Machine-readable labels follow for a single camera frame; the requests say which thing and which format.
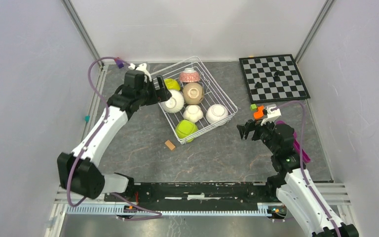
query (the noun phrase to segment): orange block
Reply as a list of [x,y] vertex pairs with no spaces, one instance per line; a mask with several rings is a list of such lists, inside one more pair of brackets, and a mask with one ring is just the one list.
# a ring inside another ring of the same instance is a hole
[[263,112],[264,108],[265,108],[265,106],[263,106],[263,105],[258,107],[258,111],[256,111],[254,113],[254,119],[255,120],[261,119],[264,116],[264,112]]
[[175,145],[172,144],[172,142],[169,141],[169,140],[167,140],[167,141],[165,142],[165,145],[166,145],[171,151],[173,151],[173,150],[175,149]]

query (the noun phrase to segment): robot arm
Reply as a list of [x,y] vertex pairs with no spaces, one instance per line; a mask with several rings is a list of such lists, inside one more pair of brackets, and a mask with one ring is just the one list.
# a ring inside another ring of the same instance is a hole
[[336,237],[336,225],[342,237],[357,237],[353,225],[346,225],[336,215],[315,187],[300,156],[295,152],[294,129],[287,124],[275,124],[281,116],[275,105],[259,109],[256,120],[237,128],[241,139],[254,131],[252,140],[261,140],[272,152],[272,166],[277,175],[268,177],[269,195],[278,198],[292,213],[307,236]]
[[129,69],[125,74],[124,84],[108,99],[108,114],[104,110],[86,138],[70,154],[61,153],[57,158],[62,188],[67,188],[69,174],[77,158],[79,159],[71,179],[71,191],[87,198],[95,199],[101,193],[123,193],[129,180],[132,180],[121,174],[101,174],[97,168],[101,157],[117,132],[140,106],[167,101],[171,94],[161,76],[156,78],[156,88],[146,64],[138,67],[131,64]]

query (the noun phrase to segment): purple clip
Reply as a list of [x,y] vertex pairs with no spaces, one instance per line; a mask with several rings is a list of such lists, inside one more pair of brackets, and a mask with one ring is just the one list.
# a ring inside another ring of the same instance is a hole
[[117,64],[118,68],[123,68],[124,67],[124,63],[123,63],[123,61],[120,58],[115,58],[114,61],[115,61],[115,64]]
[[[279,120],[279,121],[277,121],[275,124],[285,124],[284,123],[284,121],[281,121],[281,120]],[[294,144],[293,144],[293,146],[294,146],[294,149],[296,150],[296,152],[297,153],[299,153],[300,152],[300,144],[299,144],[299,142],[297,141],[297,133],[294,131]],[[305,163],[309,163],[311,160],[310,160],[310,157],[308,157],[308,155],[307,155],[307,153],[304,151],[304,149],[302,149],[303,150],[303,161],[305,162]]]

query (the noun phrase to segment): small wooden block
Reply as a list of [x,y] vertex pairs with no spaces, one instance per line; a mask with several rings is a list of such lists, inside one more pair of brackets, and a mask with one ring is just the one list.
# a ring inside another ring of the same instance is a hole
[[176,148],[175,145],[172,144],[172,142],[169,141],[169,140],[167,140],[167,141],[165,142],[165,145],[166,145],[171,151],[175,150],[175,148]]

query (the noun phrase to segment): chessboard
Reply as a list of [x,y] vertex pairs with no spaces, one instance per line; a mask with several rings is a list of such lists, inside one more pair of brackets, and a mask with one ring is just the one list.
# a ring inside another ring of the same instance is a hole
[[310,98],[291,54],[239,58],[252,104]]

